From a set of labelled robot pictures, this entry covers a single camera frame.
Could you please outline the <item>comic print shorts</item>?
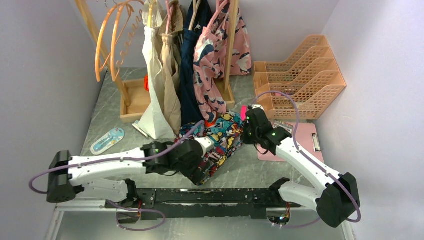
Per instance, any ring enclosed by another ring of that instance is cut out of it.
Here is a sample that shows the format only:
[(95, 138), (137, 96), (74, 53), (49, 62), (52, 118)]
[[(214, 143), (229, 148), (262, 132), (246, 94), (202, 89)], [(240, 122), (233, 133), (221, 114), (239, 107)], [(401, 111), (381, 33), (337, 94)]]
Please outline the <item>comic print shorts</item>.
[(194, 132), (189, 136), (190, 139), (209, 138), (212, 141), (213, 148), (204, 155), (200, 164), (194, 169), (194, 173), (189, 176), (194, 185), (201, 186), (242, 146), (241, 136), (244, 131), (244, 122), (239, 113), (229, 111), (219, 116), (209, 126), (196, 127), (195, 124), (195, 122), (190, 122), (183, 125), (177, 139), (182, 138), (193, 129)]

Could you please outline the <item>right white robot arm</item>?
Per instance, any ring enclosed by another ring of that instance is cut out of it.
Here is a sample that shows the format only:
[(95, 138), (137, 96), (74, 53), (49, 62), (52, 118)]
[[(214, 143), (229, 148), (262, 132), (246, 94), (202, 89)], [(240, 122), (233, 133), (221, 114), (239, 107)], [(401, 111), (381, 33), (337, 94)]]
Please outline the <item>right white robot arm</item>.
[(360, 221), (360, 196), (357, 179), (349, 172), (341, 174), (328, 167), (302, 147), (294, 131), (273, 127), (265, 111), (250, 106), (245, 113), (242, 141), (246, 145), (262, 148), (261, 154), (272, 154), (294, 167), (311, 184), (307, 187), (285, 178), (274, 184), (270, 202), (275, 207), (295, 203), (314, 210), (329, 227), (337, 228), (350, 216), (357, 214)]

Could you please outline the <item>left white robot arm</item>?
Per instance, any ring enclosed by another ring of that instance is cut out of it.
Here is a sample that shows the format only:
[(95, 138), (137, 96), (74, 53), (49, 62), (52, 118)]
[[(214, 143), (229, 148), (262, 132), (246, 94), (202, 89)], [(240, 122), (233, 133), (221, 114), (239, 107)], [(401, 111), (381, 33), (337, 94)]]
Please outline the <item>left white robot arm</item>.
[(68, 150), (61, 150), (49, 166), (46, 200), (64, 203), (95, 198), (132, 208), (139, 200), (135, 182), (113, 181), (111, 177), (175, 172), (193, 179), (212, 148), (212, 141), (202, 137), (186, 140), (175, 148), (156, 141), (125, 152), (91, 157), (72, 156)]

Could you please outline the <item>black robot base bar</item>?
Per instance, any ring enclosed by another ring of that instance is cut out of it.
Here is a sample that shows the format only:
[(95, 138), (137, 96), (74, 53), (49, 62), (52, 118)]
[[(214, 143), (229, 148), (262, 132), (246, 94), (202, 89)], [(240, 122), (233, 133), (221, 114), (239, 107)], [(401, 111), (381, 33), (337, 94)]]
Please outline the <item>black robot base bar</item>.
[(287, 203), (270, 188), (139, 188), (137, 198), (128, 198), (118, 206), (141, 209), (142, 220), (159, 220), (164, 213), (172, 218), (225, 218), (249, 217), (266, 220), (268, 210), (284, 211), (297, 208), (296, 203)]

